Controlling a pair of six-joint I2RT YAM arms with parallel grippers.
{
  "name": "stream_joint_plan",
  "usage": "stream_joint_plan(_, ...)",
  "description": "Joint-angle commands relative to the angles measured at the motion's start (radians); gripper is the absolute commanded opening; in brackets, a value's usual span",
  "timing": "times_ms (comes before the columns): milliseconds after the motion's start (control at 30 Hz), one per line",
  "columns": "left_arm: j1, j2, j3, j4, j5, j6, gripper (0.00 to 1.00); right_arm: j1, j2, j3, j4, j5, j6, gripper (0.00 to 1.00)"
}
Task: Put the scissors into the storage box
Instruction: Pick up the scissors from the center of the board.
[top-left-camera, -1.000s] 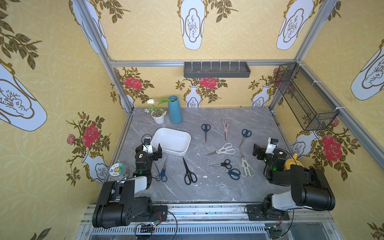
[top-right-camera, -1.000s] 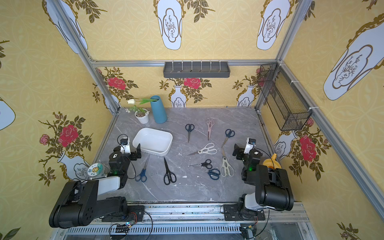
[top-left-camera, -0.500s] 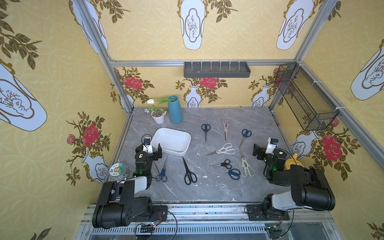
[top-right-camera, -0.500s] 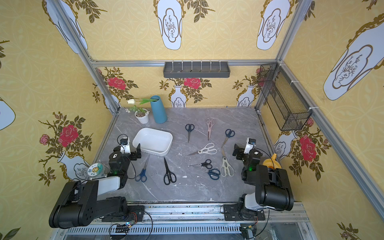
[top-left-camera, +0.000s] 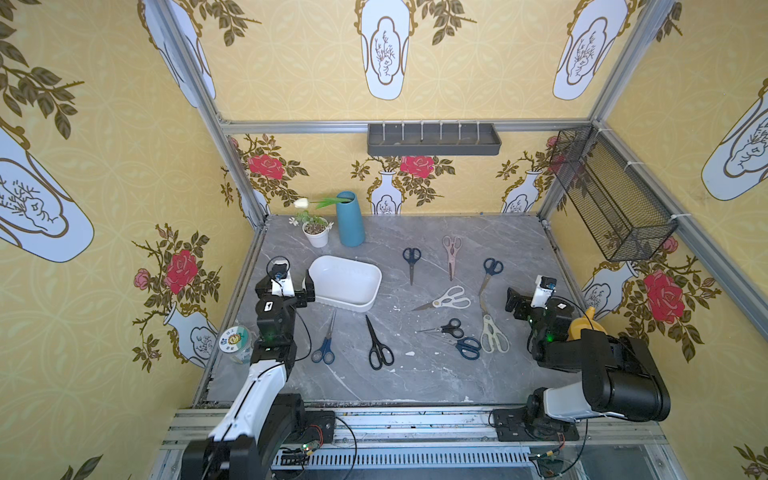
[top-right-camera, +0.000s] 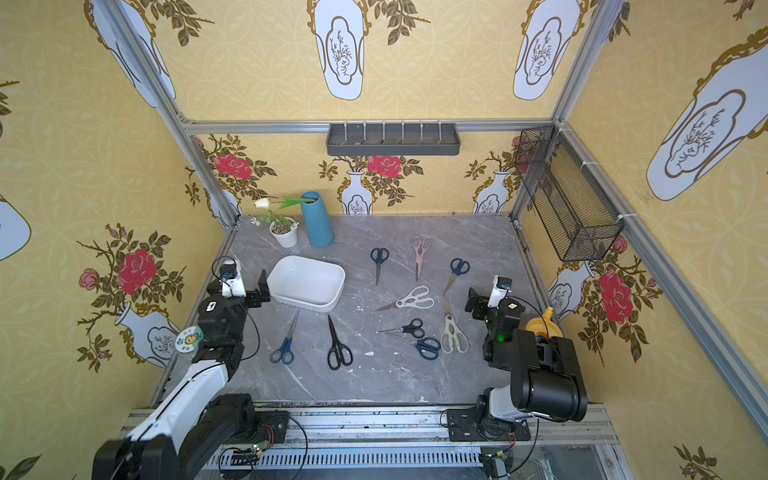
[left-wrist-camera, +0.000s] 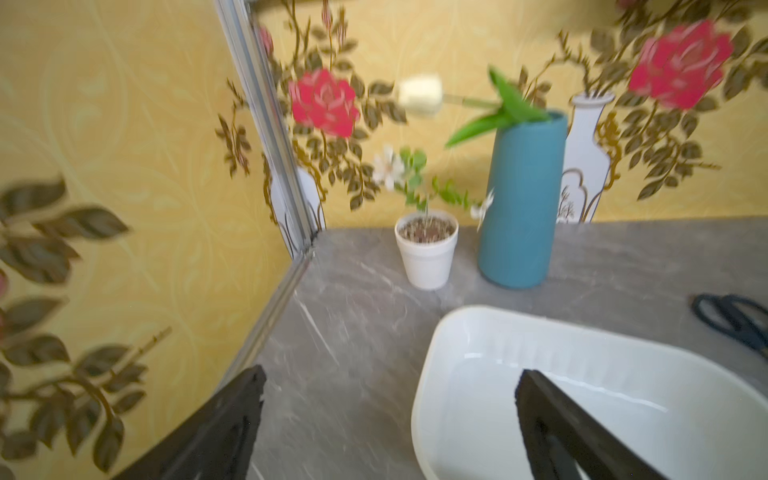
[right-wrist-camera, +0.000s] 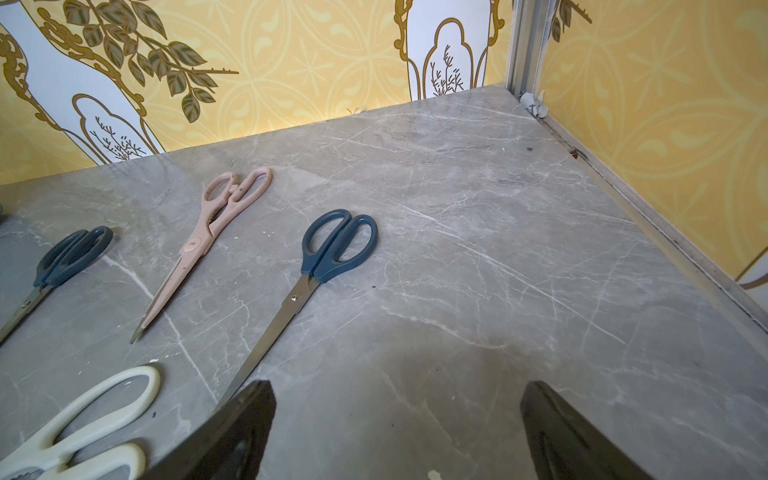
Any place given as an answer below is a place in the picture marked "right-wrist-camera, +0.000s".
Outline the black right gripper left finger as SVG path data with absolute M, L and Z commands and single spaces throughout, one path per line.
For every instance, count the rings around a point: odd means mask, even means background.
M 276 406 L 270 381 L 250 383 L 142 477 L 256 478 Z

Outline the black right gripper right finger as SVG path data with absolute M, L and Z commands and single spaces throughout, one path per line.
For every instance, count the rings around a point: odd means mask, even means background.
M 652 479 L 546 382 L 527 383 L 520 412 L 538 478 Z

